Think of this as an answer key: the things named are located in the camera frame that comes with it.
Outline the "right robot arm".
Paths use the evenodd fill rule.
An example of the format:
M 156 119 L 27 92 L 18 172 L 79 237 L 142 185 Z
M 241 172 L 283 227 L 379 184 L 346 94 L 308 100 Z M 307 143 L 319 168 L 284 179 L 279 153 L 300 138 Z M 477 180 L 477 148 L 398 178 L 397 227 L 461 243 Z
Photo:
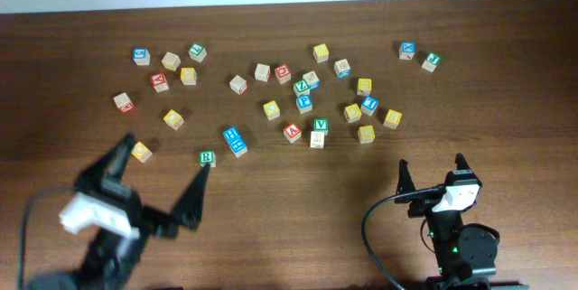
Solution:
M 462 154 L 442 184 L 417 190 L 408 162 L 399 162 L 396 204 L 407 203 L 410 218 L 423 218 L 430 231 L 439 276 L 426 279 L 429 289 L 489 289 L 497 273 L 499 233 L 478 223 L 464 224 L 462 214 L 477 203 L 482 182 Z

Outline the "green R block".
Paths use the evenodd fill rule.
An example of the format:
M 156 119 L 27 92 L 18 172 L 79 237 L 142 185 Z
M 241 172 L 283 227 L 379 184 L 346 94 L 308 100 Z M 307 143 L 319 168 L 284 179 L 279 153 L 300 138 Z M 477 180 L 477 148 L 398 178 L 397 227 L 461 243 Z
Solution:
M 210 167 L 216 166 L 216 155 L 213 150 L 203 150 L 199 152 L 199 163 L 202 167 L 208 165 Z

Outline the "yellow S block front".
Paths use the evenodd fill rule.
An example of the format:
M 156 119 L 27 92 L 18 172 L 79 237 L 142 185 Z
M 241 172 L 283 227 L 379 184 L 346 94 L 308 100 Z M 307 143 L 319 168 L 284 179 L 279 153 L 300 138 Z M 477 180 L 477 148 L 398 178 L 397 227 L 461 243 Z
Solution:
M 358 139 L 361 144 L 372 143 L 375 140 L 376 134 L 372 125 L 360 126 L 358 130 Z

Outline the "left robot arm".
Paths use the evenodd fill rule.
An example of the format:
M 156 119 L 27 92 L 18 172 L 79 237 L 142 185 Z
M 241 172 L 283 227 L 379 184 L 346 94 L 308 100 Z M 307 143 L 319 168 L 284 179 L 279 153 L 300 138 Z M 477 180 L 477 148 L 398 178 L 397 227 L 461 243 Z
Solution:
M 70 188 L 73 199 L 59 219 L 69 233 L 98 227 L 79 268 L 24 280 L 26 226 L 33 205 L 61 187 L 39 192 L 27 202 L 21 225 L 17 287 L 19 289 L 122 289 L 139 263 L 150 237 L 176 239 L 179 230 L 196 230 L 201 222 L 210 165 L 203 164 L 170 212 L 144 205 L 139 194 L 122 184 L 136 139 L 126 134 L 95 163 L 82 171 Z

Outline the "yellow s block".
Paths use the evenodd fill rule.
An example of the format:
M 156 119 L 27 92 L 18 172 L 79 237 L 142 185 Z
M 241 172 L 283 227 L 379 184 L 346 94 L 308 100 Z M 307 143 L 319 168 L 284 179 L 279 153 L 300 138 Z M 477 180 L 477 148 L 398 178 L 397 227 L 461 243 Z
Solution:
M 397 129 L 403 114 L 394 109 L 389 109 L 384 119 L 383 125 L 390 129 Z
M 375 140 L 376 134 L 372 125 L 360 126 L 358 130 L 358 139 L 361 144 L 372 143 Z

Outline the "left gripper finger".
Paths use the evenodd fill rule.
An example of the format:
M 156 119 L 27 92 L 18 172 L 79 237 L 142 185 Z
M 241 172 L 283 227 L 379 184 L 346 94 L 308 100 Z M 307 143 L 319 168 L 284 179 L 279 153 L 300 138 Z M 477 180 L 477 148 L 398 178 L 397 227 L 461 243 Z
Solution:
M 135 135 L 127 133 L 104 156 L 92 164 L 85 171 L 85 174 L 96 181 L 108 178 L 120 182 L 123 178 L 128 159 L 132 154 L 135 144 Z
M 199 227 L 209 173 L 210 165 L 205 164 L 172 207 L 171 216 L 180 226 L 190 230 Z

